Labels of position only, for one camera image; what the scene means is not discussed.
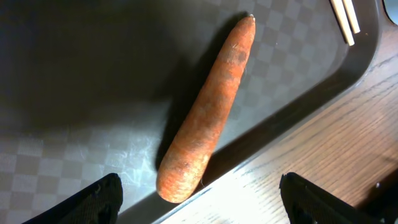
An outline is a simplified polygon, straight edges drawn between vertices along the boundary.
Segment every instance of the wooden chopsticks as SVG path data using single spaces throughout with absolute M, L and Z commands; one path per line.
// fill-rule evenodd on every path
M 355 44 L 353 34 L 349 27 L 348 19 L 353 29 L 354 34 L 361 30 L 359 29 L 358 20 L 356 18 L 352 0 L 330 0 L 333 9 L 335 10 L 338 22 L 340 24 L 343 35 L 348 43 L 352 46 Z

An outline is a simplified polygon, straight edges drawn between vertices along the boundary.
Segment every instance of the tray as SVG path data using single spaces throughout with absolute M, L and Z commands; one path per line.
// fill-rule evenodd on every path
M 118 223 L 161 222 L 355 84 L 379 40 L 378 3 L 354 0 L 348 48 L 328 0 L 6 1 L 0 5 L 0 223 L 34 217 L 110 172 Z M 256 39 L 198 191 L 155 192 L 157 166 L 229 31 Z

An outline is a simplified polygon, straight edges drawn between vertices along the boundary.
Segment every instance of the tray rim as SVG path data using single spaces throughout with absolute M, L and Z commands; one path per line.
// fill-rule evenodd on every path
M 228 175 L 228 174 L 233 174 L 233 173 L 239 171 L 246 164 L 248 164 L 249 162 L 253 161 L 255 158 L 260 156 L 263 152 L 265 152 L 268 149 L 270 149 L 272 146 L 275 146 L 278 142 L 280 142 L 281 140 L 286 138 L 289 134 L 293 133 L 296 129 L 298 129 L 299 127 L 301 127 L 302 125 L 304 125 L 305 123 L 310 121 L 312 118 L 316 117 L 318 114 L 320 114 L 322 111 L 327 109 L 333 103 L 337 102 L 339 99 L 341 99 L 347 93 L 349 93 L 351 90 L 355 89 L 364 80 L 364 78 L 366 77 L 369 69 L 371 68 L 371 64 L 372 64 L 372 62 L 373 62 L 373 60 L 374 60 L 374 58 L 376 56 L 376 53 L 379 50 L 379 41 L 380 41 L 380 38 L 381 38 L 381 35 L 382 35 L 382 29 L 381 29 L 381 24 L 382 24 L 382 22 L 381 22 L 381 10 L 382 10 L 381 9 L 381 3 L 378 0 L 372 0 L 370 2 L 373 2 L 373 4 L 374 4 L 373 5 L 374 6 L 373 7 L 373 11 L 374 11 L 374 15 L 376 16 L 376 20 L 377 20 L 376 21 L 377 34 L 374 34 L 374 40 L 375 41 L 374 41 L 373 45 L 371 46 L 373 53 L 369 57 L 369 60 L 366 63 L 366 68 L 364 69 L 364 72 L 361 75 L 357 75 L 356 77 L 353 77 L 352 78 L 353 79 L 352 82 L 347 84 L 346 86 L 344 86 L 344 88 L 341 91 L 337 91 L 337 93 L 335 94 L 334 97 L 332 97 L 331 99 L 329 99 L 327 101 L 324 101 L 324 103 L 322 103 L 322 105 L 320 107 L 318 107 L 317 109 L 315 109 L 313 111 L 309 111 L 308 115 L 304 116 L 302 119 L 298 119 L 298 121 L 296 123 L 294 123 L 293 125 L 291 125 L 291 127 L 287 128 L 285 131 L 283 131 L 282 134 L 278 135 L 276 138 L 271 140 L 265 146 L 263 146 L 262 148 L 258 149 L 256 152 L 254 152 L 251 156 L 249 156 L 245 160 L 242 160 L 242 162 L 240 162 L 237 166 L 235 166 L 231 170 L 225 172 L 222 176 Z M 351 53 L 351 55 L 353 55 L 355 53 L 355 52 L 353 53 L 353 51 L 355 49 L 358 49 L 356 46 L 353 45 L 352 47 L 349 48 L 349 51 L 348 51 L 345 59 L 342 61 L 340 67 L 332 75 L 330 75 L 326 79 L 331 78 L 331 77 L 336 77 L 338 75 L 342 75 L 342 73 L 345 73 L 345 71 L 343 71 L 343 69 L 342 69 L 342 66 L 344 64 L 348 63 L 348 61 L 347 61 L 348 55 L 350 55 L 350 53 Z M 325 80 L 322 80 L 316 86 L 314 86 L 313 88 L 309 89 L 306 93 L 302 94 L 299 98 L 301 98 L 303 95 L 307 94 L 308 92 L 313 91 L 313 89 L 318 87 L 320 84 L 325 83 L 326 82 Z M 271 116 L 277 116 L 277 114 L 279 114 L 281 111 L 286 110 L 287 108 L 289 108 L 291 106 L 291 104 L 294 103 L 296 100 L 290 102 L 288 105 L 284 106 L 278 112 L 276 112 L 274 115 L 271 115 Z M 167 212 L 166 214 L 164 214 L 161 217 L 159 217 L 158 219 L 156 219 L 156 221 L 154 221 L 153 223 L 161 223 L 161 222 L 165 221 L 166 219 L 168 219 L 169 217 L 171 217 L 172 215 L 177 213 L 179 210 L 181 210 L 182 208 L 184 208 L 185 206 L 187 206 L 188 204 L 190 204 L 191 202 L 196 200 L 198 197 L 200 197 L 200 196 L 206 194 L 207 192 L 209 192 L 215 186 L 215 181 L 218 180 L 220 177 L 216 178 L 215 180 L 212 180 L 204 188 L 200 188 L 199 190 L 197 190 L 186 201 L 182 202 L 181 204 L 176 204 L 175 208 L 171 209 L 169 212 Z

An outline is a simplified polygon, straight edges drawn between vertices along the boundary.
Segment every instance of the wooden table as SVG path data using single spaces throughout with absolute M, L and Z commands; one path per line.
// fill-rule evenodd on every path
M 398 27 L 355 89 L 164 223 L 288 223 L 278 185 L 296 172 L 351 205 L 398 168 Z

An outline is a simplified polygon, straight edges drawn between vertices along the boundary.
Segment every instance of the orange carrot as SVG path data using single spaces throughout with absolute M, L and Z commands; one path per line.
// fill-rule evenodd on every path
M 183 202 L 197 187 L 231 110 L 255 32 L 254 17 L 245 17 L 221 48 L 160 164 L 156 187 L 163 199 Z

